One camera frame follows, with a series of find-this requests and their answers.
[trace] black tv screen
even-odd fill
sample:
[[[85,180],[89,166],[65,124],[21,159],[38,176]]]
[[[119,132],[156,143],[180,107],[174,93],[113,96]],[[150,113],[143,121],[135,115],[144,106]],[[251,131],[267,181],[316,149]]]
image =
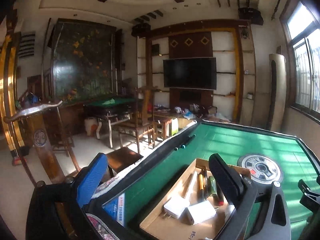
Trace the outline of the black tv screen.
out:
[[[163,61],[164,87],[217,89],[216,58],[180,58]]]

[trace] diamond decoration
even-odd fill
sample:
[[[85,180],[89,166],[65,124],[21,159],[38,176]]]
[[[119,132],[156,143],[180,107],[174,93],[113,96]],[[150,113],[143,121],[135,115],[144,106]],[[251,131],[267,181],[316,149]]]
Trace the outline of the diamond decoration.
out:
[[[204,44],[204,45],[207,45],[209,41],[210,40],[207,39],[205,36],[201,39],[201,43]]]
[[[190,47],[192,43],[193,43],[193,40],[190,38],[187,38],[186,41],[184,42],[184,44],[186,44],[188,47]]]
[[[178,45],[178,42],[176,40],[173,40],[171,41],[170,45],[175,48]]]

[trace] glass pane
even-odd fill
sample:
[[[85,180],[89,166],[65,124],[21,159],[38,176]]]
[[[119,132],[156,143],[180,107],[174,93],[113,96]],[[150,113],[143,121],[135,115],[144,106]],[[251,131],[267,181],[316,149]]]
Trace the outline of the glass pane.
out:
[[[320,30],[317,29],[308,36],[310,50],[312,54],[313,72],[314,72],[314,93],[313,106],[314,111],[320,112]]]
[[[307,10],[307,8],[301,3],[298,3],[298,6],[294,10],[292,16],[288,21],[288,28],[291,39],[295,38],[300,34],[305,28],[313,22],[312,14]]]
[[[297,96],[296,103],[302,106],[310,106],[310,68],[307,46],[305,40],[299,41],[293,46],[297,65]]]

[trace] cardboard box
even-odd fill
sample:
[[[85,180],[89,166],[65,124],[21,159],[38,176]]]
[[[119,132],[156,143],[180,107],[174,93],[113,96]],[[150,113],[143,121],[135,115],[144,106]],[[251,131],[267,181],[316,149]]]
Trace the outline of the cardboard box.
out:
[[[239,174],[251,178],[250,170],[238,166],[228,165],[233,167]],[[188,184],[191,180],[193,172],[196,170],[198,173],[201,172],[204,167],[207,169],[208,176],[211,176],[209,170],[208,161],[202,159],[195,159],[185,172],[176,181],[169,192],[164,196],[164,198],[158,203],[158,205],[151,211],[151,213],[140,223],[140,228],[143,229],[148,234],[159,240],[198,240],[211,238],[213,239],[215,235],[219,232],[221,227],[224,225],[225,214],[228,203],[225,200],[223,206],[218,207],[217,214],[203,223],[190,225],[186,214],[182,214],[180,219],[165,217],[163,211],[163,205],[173,196],[180,195],[184,197]],[[197,192],[199,190],[199,179],[194,185],[193,192],[190,197],[190,204],[198,203]],[[209,197],[208,200],[214,206],[213,197]]]

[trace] green cloth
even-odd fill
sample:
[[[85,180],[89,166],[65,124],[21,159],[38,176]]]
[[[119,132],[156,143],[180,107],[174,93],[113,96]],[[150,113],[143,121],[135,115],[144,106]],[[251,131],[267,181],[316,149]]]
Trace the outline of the green cloth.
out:
[[[105,101],[104,103],[102,103],[103,105],[112,105],[115,103],[115,100],[112,98],[110,100]]]
[[[292,239],[298,239],[301,231],[299,226],[305,225],[302,221],[311,215],[299,203],[302,193],[298,188],[298,181],[303,179],[311,190],[319,190],[320,187],[316,183],[317,173],[297,141],[205,124],[199,125],[193,133],[196,137],[185,149],[172,151],[144,177],[126,189],[125,221],[129,222],[179,170],[195,158],[208,160],[213,153],[219,153],[226,163],[237,165],[239,157],[248,153],[261,153],[275,160],[284,173],[282,189],[292,223]],[[252,209],[247,231],[253,225],[259,205],[256,203]]]
[[[106,102],[112,101],[112,100],[114,100],[114,103],[106,104]],[[86,105],[87,106],[102,106],[102,107],[108,106],[108,107],[110,107],[110,106],[116,106],[119,104],[130,103],[133,101],[135,101],[134,98],[112,98],[107,101],[104,99],[104,100],[99,100],[99,101],[87,103]]]

